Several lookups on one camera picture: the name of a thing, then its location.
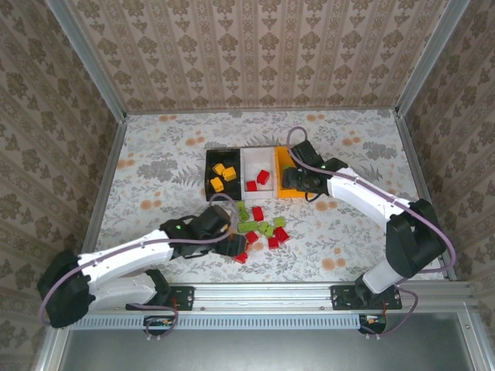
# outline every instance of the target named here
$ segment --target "wire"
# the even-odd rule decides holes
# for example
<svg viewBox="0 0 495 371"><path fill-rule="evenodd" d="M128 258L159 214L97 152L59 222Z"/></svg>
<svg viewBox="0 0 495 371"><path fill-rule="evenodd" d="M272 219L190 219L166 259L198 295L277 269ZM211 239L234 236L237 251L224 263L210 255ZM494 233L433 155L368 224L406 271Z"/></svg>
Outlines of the wire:
<svg viewBox="0 0 495 371"><path fill-rule="evenodd" d="M173 312L173 321L172 321L172 324L170 325L170 327L168 329L166 329L166 331L163 334L155 336L157 339L160 339L160 338L163 338L163 337L165 337L167 335L170 335L170 332L172 332L172 330L177 326L177 323L179 322L179 312L177 311L176 308L166 307L165 305L141 305L141 304L131 304L131 305L133 307L137 308L137 309L143 309L145 311L156 310L156 311L172 311ZM157 321L160 321L160 320L161 320L161 318L154 317L154 318L150 318L146 322L145 333L148 336L148 340L151 339L154 336L154 335L152 335L152 334L149 333L149 326L153 322L157 322Z"/></svg>
<svg viewBox="0 0 495 371"><path fill-rule="evenodd" d="M365 329L366 331L368 331L370 333L368 335L373 335L373 336L379 338L380 336L386 336L386 335L390 335L390 334L396 332L409 319L409 317L412 316L412 312L415 311L416 307L418 306L419 297L418 297L418 295L415 292L413 292L411 290L408 290L408 289L405 289L405 288L401 288L400 286L397 286L397 285L395 285L395 287L399 291L404 292L405 294L412 295L415 298L415 302L412 304L412 306L409 309L408 313L403 317L403 319L395 327L391 328L388 331L382 332L381 334L377 334L371 328L368 328L366 326L361 325L361 328Z"/></svg>
<svg viewBox="0 0 495 371"><path fill-rule="evenodd" d="M312 203L313 201L316 201L318 199L318 197L320 197L322 195L322 193L318 193L316 196L314 196L312 199L308 199L308 193L306 192L304 194L304 198L306 201L308 201L309 203Z"/></svg>
<svg viewBox="0 0 495 371"><path fill-rule="evenodd" d="M223 197L224 199L226 199L230 203L230 205L233 207L233 209L234 210L237 210L237 207L235 205L235 201L230 196L228 196L228 195L226 195L224 193L216 193L216 194L212 195L211 198L210 198L210 202L208 203L208 206L210 206L215 199L218 199L220 197ZM55 293L55 291L62 284L64 284L69 278L71 278L75 274L81 272L83 269L88 268L88 267L91 267L91 266L96 267L99 263L101 263L102 261L105 261L105 260L107 260L107 259L109 259L111 257L114 257L114 256L119 255L119 254L123 254L123 253L125 253L127 251L130 251L130 250L134 250L134 249L136 249L138 247L143 248L144 246L149 246L149 245L153 245L153 244L156 244L156 243L191 243L191 244L203 245L205 243L216 243L216 242L219 242L221 240L224 240L224 239L228 238L237 229L237 223L239 222L238 215L237 215L237 213L233 213L233 215L234 216L232 218L232 221L231 221L231 224L230 224L230 228L227 230L226 233L224 233L223 235L221 235L219 237L211 238L209 240L189 240L189 239L182 239L182 238L162 238L162 239L159 239L159 240L142 241L142 242L139 242L139 243L134 243L134 244L132 244L130 246L127 246L127 247L122 247L119 250L112 251L111 253L108 253L106 255L97 257L97 258L95 258L93 260L90 260L87 263L80 265L79 267L75 267L74 269L72 269L72 270L68 271L67 273L65 273L48 290L48 292L46 293L45 297L43 298L43 300L41 302L41 305L39 306L39 310L38 310L38 319L39 319L39 321L41 323L43 323L44 325L50 325L50 323L45 319L46 305L48 304L48 302L52 298L52 296ZM159 306L154 306L154 305L147 305L147 307L149 307L150 309L158 309L158 310L160 308Z"/></svg>
<svg viewBox="0 0 495 371"><path fill-rule="evenodd" d="M321 168L313 168L312 166L309 166L309 165L305 164L304 162L302 162L300 159L298 159L294 155L294 152L292 152L291 145L290 145L291 135L296 130L301 130L304 133L304 139L305 140L308 139L308 132L302 126L293 127L288 132L288 134L287 134L287 150L288 150L288 153L291 155L292 160L297 162L303 168L307 168L308 170L312 170L314 172L319 172L320 174L325 174L325 175L339 176L340 178L345 178L345 179L350 180L351 182L355 182L356 184L359 184L360 186L364 187L368 191L374 193L377 196L380 196L385 201L391 203L392 205L397 206L399 209L404 210L406 213L410 214L411 216L413 216L414 218L416 218L417 220L419 220L420 222L425 224L429 229L433 230L433 232L435 232L443 240L443 242L445 242L445 245L447 245L447 247L449 249L450 262L447 265L445 265L444 267L434 268L434 269L423 269L423 270L419 271L419 273L438 273L438 272L447 271L448 269L450 269L454 266L454 264L456 263L456 259L457 259L457 254L456 254L456 251L454 250L454 246L452 245L452 242L450 242L449 238L435 224L431 223L429 220L427 220L423 216L419 215L414 210L409 209L407 206L402 205L400 203L396 203L394 197L389 196L384 191L381 191L379 189L375 189L371 185L368 185L366 182L363 182L362 180L360 180L358 177L353 177L352 175L343 174L341 172L331 172L328 170L323 170Z"/></svg>

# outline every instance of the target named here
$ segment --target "green block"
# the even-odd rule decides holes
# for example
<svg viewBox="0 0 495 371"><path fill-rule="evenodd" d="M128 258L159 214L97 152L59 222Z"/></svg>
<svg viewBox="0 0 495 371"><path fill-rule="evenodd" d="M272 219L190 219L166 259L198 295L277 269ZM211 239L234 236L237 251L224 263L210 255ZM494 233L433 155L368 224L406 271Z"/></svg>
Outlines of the green block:
<svg viewBox="0 0 495 371"><path fill-rule="evenodd" d="M260 233L265 233L267 227L268 227L267 222L261 222L260 225L258 226L258 230L260 231Z"/></svg>
<svg viewBox="0 0 495 371"><path fill-rule="evenodd" d="M273 218L273 223L275 224L275 228L279 226L285 226L285 218L283 216Z"/></svg>
<svg viewBox="0 0 495 371"><path fill-rule="evenodd" d="M249 214L246 210L241 210L239 212L239 219L241 222L247 222L249 220Z"/></svg>
<svg viewBox="0 0 495 371"><path fill-rule="evenodd" d="M239 212L246 210L246 205L244 204L244 201L237 201L235 204Z"/></svg>
<svg viewBox="0 0 495 371"><path fill-rule="evenodd" d="M247 233L257 229L258 229L258 222L256 220L252 222L239 223L237 225L237 230L239 231L239 233Z"/></svg>
<svg viewBox="0 0 495 371"><path fill-rule="evenodd" d="M266 227L266 230L265 230L265 233L263 233L265 235L265 237L273 237L273 232L275 231L275 227L274 226L267 226Z"/></svg>

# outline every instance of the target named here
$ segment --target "red block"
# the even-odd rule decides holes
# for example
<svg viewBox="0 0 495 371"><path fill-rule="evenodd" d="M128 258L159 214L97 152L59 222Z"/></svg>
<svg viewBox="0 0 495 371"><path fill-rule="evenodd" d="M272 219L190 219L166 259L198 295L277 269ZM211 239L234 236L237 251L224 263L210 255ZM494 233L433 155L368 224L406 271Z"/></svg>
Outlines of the red block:
<svg viewBox="0 0 495 371"><path fill-rule="evenodd" d="M268 249L270 250L278 249L278 240L276 237L268 238Z"/></svg>
<svg viewBox="0 0 495 371"><path fill-rule="evenodd" d="M250 180L249 182L246 182L246 190L248 192L255 192L258 190L258 187L256 186L256 182L254 180Z"/></svg>
<svg viewBox="0 0 495 371"><path fill-rule="evenodd" d="M258 241L258 235L253 231L248 232L246 234L246 240L249 244L255 243L256 241Z"/></svg>
<svg viewBox="0 0 495 371"><path fill-rule="evenodd" d="M246 263L246 260L248 259L248 253L243 252L241 255L237 255L236 257L233 257L235 261L238 263L244 264Z"/></svg>
<svg viewBox="0 0 495 371"><path fill-rule="evenodd" d="M268 181L268 178L270 178L270 173L267 172L266 170L261 170L260 173L258 174L258 177L256 178L256 182L265 185L266 182Z"/></svg>
<svg viewBox="0 0 495 371"><path fill-rule="evenodd" d="M263 210L261 209L260 206L253 207L253 216L254 216L254 220L256 220L257 222L263 221L265 217L263 216Z"/></svg>
<svg viewBox="0 0 495 371"><path fill-rule="evenodd" d="M278 226L277 228L275 228L275 238L278 240L278 242L284 243L291 237L288 236L288 234L281 226Z"/></svg>

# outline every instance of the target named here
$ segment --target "metal frame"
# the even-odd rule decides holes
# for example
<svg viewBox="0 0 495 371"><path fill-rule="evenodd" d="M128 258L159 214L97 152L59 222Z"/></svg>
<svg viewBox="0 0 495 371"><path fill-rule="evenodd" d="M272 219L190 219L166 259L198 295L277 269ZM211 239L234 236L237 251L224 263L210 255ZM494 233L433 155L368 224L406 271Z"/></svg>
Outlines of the metal frame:
<svg viewBox="0 0 495 371"><path fill-rule="evenodd" d="M118 157L121 154L122 146L124 145L125 132L127 123L122 123L117 126L117 131L114 136L114 143L111 146L110 155L108 156L107 166L101 179L100 190L94 203L93 213L91 214L90 223L87 227L87 233L84 238L81 253L90 253L94 251L98 234L100 233L101 223L107 207L108 197L111 191L111 183L114 181L115 169L118 164Z"/></svg>
<svg viewBox="0 0 495 371"><path fill-rule="evenodd" d="M192 311L183 312L185 318L195 318L203 324L197 328L213 329L219 327L236 328L236 323L227 325L223 320L236 318L294 318L295 320L310 321L312 318L322 318L321 324L312 328L330 329L335 324L335 318L350 318L352 321L357 314L377 314L380 311L334 311L330 297L330 287L348 282L322 283L292 283L292 284L190 284L195 287L195 301ZM486 348L487 339L479 318L472 311L476 310L476 300L473 298L468 282L451 281L408 281L404 288L416 292L419 296L417 313L457 313L463 328L469 354L476 370L490 369L493 365L493 354ZM405 313L409 310L413 299L402 295L403 308L394 313ZM147 315L163 315L163 311L147 311ZM142 319L142 311L99 311L90 315L101 320L107 318L106 329L122 329L122 316ZM279 322L277 329L285 326ZM87 326L81 330L99 329ZM43 346L37 370L51 371L58 368L62 359L67 338L75 328L64 330L50 329Z"/></svg>
<svg viewBox="0 0 495 371"><path fill-rule="evenodd" d="M440 53L449 40L454 28L457 26L460 18L469 4L469 0L450 1L445 7L439 22L430 36L425 50L419 61L416 63L414 70L406 83L401 96L395 107L398 108L399 116L405 116L414 102L423 83L435 65Z"/></svg>
<svg viewBox="0 0 495 371"><path fill-rule="evenodd" d="M406 125L404 116L398 116L394 112L395 124L399 131L399 136L401 137L402 146L404 147L404 152L409 163L409 168L411 169L412 178L415 181L416 189L418 190L418 195L422 199L425 199L429 203L432 203L432 198L430 197L428 186L426 185L425 177L419 165L418 156L416 155L415 146L412 143L411 135L409 134L408 126ZM439 258L440 264L444 267L450 263L450 255L446 251ZM456 272L453 268L448 269L445 272L445 276L451 280L455 281L457 279Z"/></svg>
<svg viewBox="0 0 495 371"><path fill-rule="evenodd" d="M84 68L90 74L91 79L100 91L108 108L110 108L115 120L119 124L123 123L125 120L124 105L111 81L108 79L107 74L104 72L104 69L98 62L97 57L92 52L86 37L70 11L69 5L67 2L60 0L46 0L46 3L62 27L63 32L67 35L70 44L82 61Z"/></svg>

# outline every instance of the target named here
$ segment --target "cube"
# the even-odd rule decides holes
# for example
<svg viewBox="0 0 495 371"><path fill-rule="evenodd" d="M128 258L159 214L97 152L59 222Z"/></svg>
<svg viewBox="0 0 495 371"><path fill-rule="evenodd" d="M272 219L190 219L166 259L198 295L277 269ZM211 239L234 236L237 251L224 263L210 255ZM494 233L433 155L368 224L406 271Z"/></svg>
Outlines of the cube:
<svg viewBox="0 0 495 371"><path fill-rule="evenodd" d="M254 180L250 180L249 182L246 182L246 190L248 192L256 192L258 190L258 187L256 186L256 182Z"/></svg>
<svg viewBox="0 0 495 371"><path fill-rule="evenodd" d="M213 167L213 171L214 171L217 175L222 175L222 174L224 173L224 170L225 170L224 164L216 164L216 165Z"/></svg>
<svg viewBox="0 0 495 371"><path fill-rule="evenodd" d="M249 220L248 212L246 210L242 210L239 213L239 219L241 220L241 222L247 222Z"/></svg>
<svg viewBox="0 0 495 371"><path fill-rule="evenodd" d="M229 182L237 178L237 174L235 172L235 168L231 166L230 168L226 168L222 173L222 176L225 179L225 182Z"/></svg>
<svg viewBox="0 0 495 371"><path fill-rule="evenodd" d="M258 225L258 231L259 231L260 233L265 234L265 231L266 231L267 227L268 227L268 222L263 222L263 223L260 223L260 224Z"/></svg>
<svg viewBox="0 0 495 371"><path fill-rule="evenodd" d="M213 189L215 189L215 192L222 192L224 190L224 184L220 180L220 178L216 177L210 180L211 185L213 186Z"/></svg>
<svg viewBox="0 0 495 371"><path fill-rule="evenodd" d="M283 216L273 218L273 223L275 225L275 228L278 226L285 226L285 218Z"/></svg>
<svg viewBox="0 0 495 371"><path fill-rule="evenodd" d="M284 243L290 238L281 226L275 228L275 237L280 243Z"/></svg>
<svg viewBox="0 0 495 371"><path fill-rule="evenodd" d="M244 264L244 263L246 263L246 260L248 259L248 253L243 252L241 255L237 255L236 257L233 257L232 259L234 259L238 263Z"/></svg>
<svg viewBox="0 0 495 371"><path fill-rule="evenodd" d="M237 210L239 210L239 212L241 212L242 210L246 210L246 205L244 204L244 201L237 201L235 205L237 206Z"/></svg>
<svg viewBox="0 0 495 371"><path fill-rule="evenodd" d="M267 172L266 170L261 170L260 173L258 174L258 177L256 178L256 182L264 186L269 178L270 178L270 173Z"/></svg>
<svg viewBox="0 0 495 371"><path fill-rule="evenodd" d="M247 233L257 229L258 223L256 221L239 223L237 225L237 230L239 231L239 233Z"/></svg>
<svg viewBox="0 0 495 371"><path fill-rule="evenodd" d="M254 220L261 222L265 217L263 216L263 209L260 206L253 207Z"/></svg>
<svg viewBox="0 0 495 371"><path fill-rule="evenodd" d="M258 235L253 231L248 232L245 237L246 237L247 243L249 243L249 244L252 244L252 243L255 243L256 241L258 241Z"/></svg>
<svg viewBox="0 0 495 371"><path fill-rule="evenodd" d="M266 227L266 230L265 230L265 233L263 233L265 235L265 237L273 237L273 232L275 230L275 227L274 226L267 226Z"/></svg>
<svg viewBox="0 0 495 371"><path fill-rule="evenodd" d="M268 249L270 250L278 249L278 240L276 237L268 238Z"/></svg>

